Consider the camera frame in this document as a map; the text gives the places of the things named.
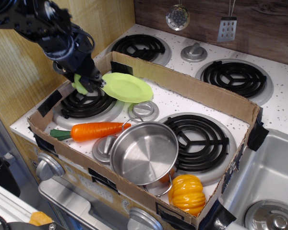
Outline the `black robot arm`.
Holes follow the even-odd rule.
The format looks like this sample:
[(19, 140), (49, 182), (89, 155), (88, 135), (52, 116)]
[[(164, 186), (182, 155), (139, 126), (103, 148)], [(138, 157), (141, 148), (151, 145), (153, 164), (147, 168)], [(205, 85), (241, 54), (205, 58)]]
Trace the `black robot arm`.
[(38, 44), (52, 60), (53, 69), (87, 94), (106, 83), (91, 54), (90, 34), (71, 22), (67, 9), (51, 0), (0, 0), (0, 29), (12, 29)]

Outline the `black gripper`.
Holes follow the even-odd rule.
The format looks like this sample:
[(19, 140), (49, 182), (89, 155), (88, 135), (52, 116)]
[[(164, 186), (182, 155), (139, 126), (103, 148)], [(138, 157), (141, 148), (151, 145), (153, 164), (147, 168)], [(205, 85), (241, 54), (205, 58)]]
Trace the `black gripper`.
[(76, 51), (70, 55), (58, 58), (53, 61), (53, 68), (70, 82), (75, 82), (75, 74), (80, 75), (80, 83), (89, 93), (106, 85), (90, 53), (85, 54)]

